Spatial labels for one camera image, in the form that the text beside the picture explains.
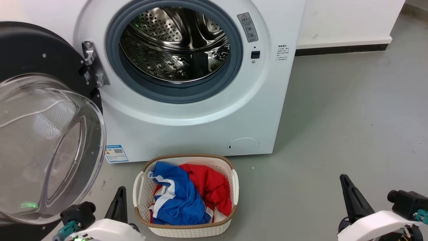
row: warning label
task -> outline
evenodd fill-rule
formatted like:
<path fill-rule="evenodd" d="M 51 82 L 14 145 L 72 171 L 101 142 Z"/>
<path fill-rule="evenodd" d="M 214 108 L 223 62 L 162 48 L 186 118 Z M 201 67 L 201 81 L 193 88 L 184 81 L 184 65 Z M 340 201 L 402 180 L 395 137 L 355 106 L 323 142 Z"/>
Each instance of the warning label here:
<path fill-rule="evenodd" d="M 287 60 L 289 52 L 290 52 L 290 48 L 286 44 L 278 45 L 278 50 L 276 51 L 275 60 Z"/>
<path fill-rule="evenodd" d="M 106 156 L 110 163 L 121 163 L 129 161 L 121 145 L 106 146 Z"/>
<path fill-rule="evenodd" d="M 245 35 L 247 36 L 248 42 L 254 42 L 259 39 L 257 36 L 256 28 L 254 27 L 253 21 L 249 13 L 238 14 L 238 19 L 244 28 Z"/>

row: gray floor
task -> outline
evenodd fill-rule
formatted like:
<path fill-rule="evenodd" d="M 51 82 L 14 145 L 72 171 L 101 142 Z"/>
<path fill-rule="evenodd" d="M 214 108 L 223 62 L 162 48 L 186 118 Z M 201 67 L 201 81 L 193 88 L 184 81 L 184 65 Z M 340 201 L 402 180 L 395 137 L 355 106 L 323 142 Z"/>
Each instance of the gray floor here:
<path fill-rule="evenodd" d="M 294 60 L 274 153 L 230 158 L 238 212 L 223 235 L 201 240 L 337 240 L 342 173 L 376 211 L 390 210 L 392 189 L 428 196 L 428 26 L 400 17 L 391 36 L 385 52 Z M 105 163 L 87 200 L 103 218 L 124 185 L 129 221 L 147 241 L 172 240 L 135 218 L 131 189 L 143 165 Z"/>

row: laundry basket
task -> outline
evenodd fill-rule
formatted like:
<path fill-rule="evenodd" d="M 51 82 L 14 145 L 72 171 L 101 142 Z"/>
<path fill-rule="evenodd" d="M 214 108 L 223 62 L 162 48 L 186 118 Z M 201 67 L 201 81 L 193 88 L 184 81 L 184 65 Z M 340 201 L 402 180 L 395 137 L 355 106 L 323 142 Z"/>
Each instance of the laundry basket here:
<path fill-rule="evenodd" d="M 153 192 L 155 191 L 156 183 L 149 179 L 147 174 L 155 168 L 156 162 L 158 161 L 170 163 L 176 166 L 185 163 L 205 165 L 223 174 L 229 181 L 230 200 L 233 203 L 230 215 L 220 222 L 200 225 L 175 226 L 150 223 L 149 206 L 153 204 Z M 229 227 L 230 221 L 236 212 L 238 207 L 238 197 L 239 181 L 233 165 L 225 157 L 208 154 L 178 154 L 156 157 L 149 161 L 144 169 L 137 175 L 133 189 L 135 214 L 140 222 L 148 226 L 155 234 L 172 238 L 199 238 L 223 233 Z"/>

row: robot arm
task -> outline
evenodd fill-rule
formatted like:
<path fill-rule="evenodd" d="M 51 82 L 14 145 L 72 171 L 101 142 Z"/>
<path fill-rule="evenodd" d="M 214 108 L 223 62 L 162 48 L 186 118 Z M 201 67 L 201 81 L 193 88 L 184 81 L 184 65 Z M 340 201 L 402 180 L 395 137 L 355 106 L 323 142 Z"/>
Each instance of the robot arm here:
<path fill-rule="evenodd" d="M 423 241 L 419 226 L 428 224 L 428 198 L 393 190 L 388 194 L 392 211 L 375 213 L 347 175 L 340 181 L 349 220 L 340 222 L 338 241 Z"/>
<path fill-rule="evenodd" d="M 53 241 L 144 241 L 135 224 L 128 224 L 126 189 L 120 187 L 104 219 L 95 221 L 95 205 L 84 202 L 61 213 L 64 227 Z"/>

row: black baseboard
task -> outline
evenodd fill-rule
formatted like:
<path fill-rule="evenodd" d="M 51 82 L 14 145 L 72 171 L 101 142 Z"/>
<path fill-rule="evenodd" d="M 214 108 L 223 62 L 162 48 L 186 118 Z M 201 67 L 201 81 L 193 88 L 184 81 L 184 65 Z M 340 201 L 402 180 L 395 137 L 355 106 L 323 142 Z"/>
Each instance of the black baseboard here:
<path fill-rule="evenodd" d="M 400 15 L 404 15 L 428 24 L 428 11 L 405 3 L 401 9 Z"/>
<path fill-rule="evenodd" d="M 386 43 L 386 44 L 340 46 L 340 47 L 328 47 L 328 48 L 305 48 L 305 49 L 297 49 L 295 56 L 385 51 L 387 47 L 388 47 L 388 44 Z"/>

